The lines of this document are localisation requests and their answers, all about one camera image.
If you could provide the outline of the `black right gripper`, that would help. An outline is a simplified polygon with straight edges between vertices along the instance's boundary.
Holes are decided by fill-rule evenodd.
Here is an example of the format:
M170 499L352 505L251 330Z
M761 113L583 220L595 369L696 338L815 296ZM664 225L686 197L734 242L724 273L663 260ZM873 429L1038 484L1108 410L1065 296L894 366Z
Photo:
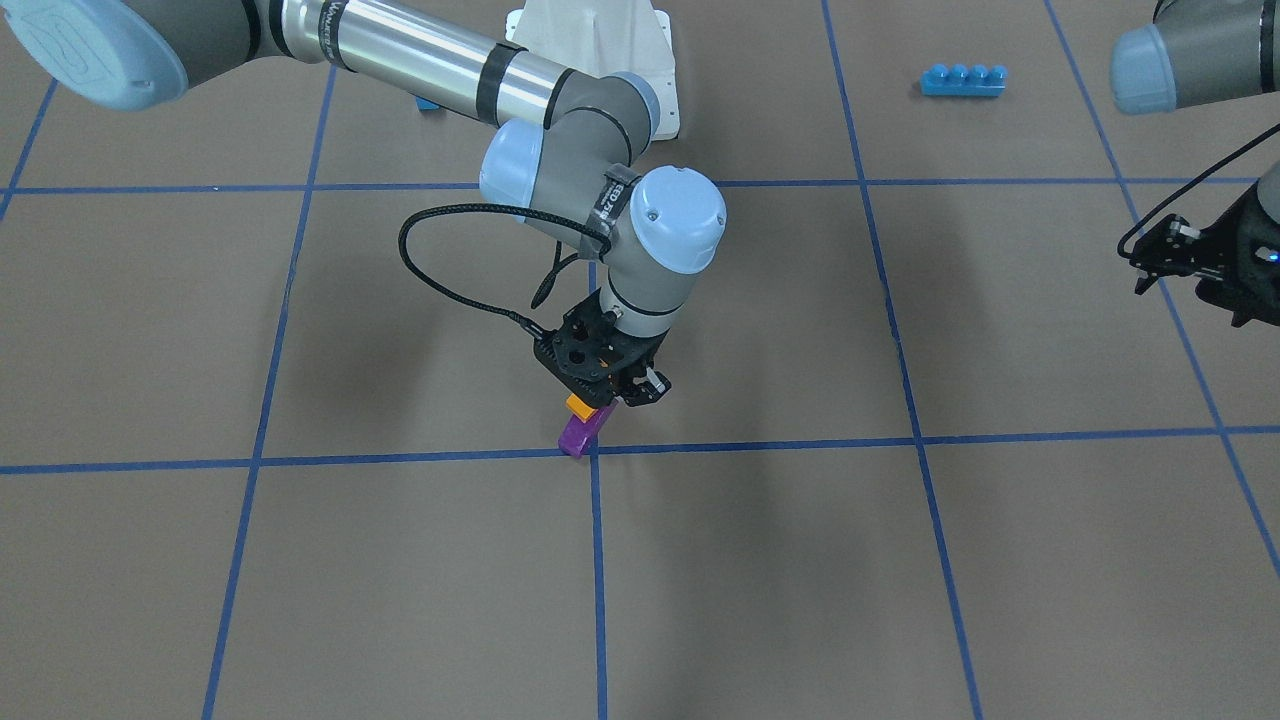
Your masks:
M534 357L571 393L594 409L617 398L628 407L662 400L669 379L655 369L655 355L664 334L637 337L617 324L622 311L603 309L599 291L563 315L556 331L539 331L532 342Z

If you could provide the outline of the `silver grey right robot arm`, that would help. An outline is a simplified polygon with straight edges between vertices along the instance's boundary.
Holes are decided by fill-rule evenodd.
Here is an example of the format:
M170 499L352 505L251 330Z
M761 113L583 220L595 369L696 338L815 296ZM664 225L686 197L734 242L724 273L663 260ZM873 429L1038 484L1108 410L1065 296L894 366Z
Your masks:
M393 1L5 1L3 18L58 82L141 111L266 56L381 81L495 128L483 202L605 265L604 284L549 331L504 310L536 359L590 407L654 404L654 366L727 224L717 186L690 168L634 163L660 104L639 76L596 78Z

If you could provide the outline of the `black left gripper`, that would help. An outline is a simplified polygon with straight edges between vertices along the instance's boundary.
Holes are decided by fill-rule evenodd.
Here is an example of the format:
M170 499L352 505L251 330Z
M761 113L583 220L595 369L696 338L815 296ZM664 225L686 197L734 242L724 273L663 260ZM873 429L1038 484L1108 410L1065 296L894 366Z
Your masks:
M1277 219L1272 179L1249 187L1204 231L1181 215L1166 215L1130 251L1130 263L1137 263L1135 295L1165 277L1201 278L1197 299L1229 311L1235 328L1249 322L1279 325Z

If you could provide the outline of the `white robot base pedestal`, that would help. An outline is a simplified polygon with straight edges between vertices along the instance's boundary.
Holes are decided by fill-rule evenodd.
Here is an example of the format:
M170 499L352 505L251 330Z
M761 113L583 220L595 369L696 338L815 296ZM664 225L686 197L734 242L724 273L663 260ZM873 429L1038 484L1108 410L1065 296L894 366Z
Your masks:
M506 38L590 76L644 78L658 100L655 138L678 137L672 19L652 1L526 1L507 14Z

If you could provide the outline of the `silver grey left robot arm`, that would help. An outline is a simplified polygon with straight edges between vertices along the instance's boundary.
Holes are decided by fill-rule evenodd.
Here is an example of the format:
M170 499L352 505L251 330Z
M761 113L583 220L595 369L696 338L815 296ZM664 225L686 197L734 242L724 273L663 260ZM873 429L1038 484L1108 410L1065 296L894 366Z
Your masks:
M1147 26L1114 46L1110 85L1128 115L1167 113L1277 91L1275 1L1161 1ZM1231 324L1279 323L1279 169L1267 169L1212 224L1161 202L1117 242L1138 270L1137 293L1165 277L1194 277L1197 297Z

